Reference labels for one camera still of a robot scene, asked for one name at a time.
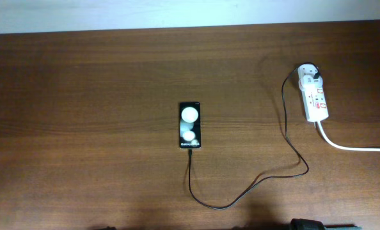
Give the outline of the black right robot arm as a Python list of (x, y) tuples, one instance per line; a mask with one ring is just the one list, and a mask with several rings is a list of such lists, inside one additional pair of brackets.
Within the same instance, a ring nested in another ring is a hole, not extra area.
[(289, 230), (362, 230), (358, 226), (325, 226), (322, 222), (308, 219), (293, 218)]

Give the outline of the black Galaxy flip phone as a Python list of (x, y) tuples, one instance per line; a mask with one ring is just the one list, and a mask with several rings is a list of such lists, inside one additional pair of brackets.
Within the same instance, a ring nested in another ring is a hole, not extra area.
[(179, 147), (199, 149), (202, 147), (200, 102), (179, 103)]

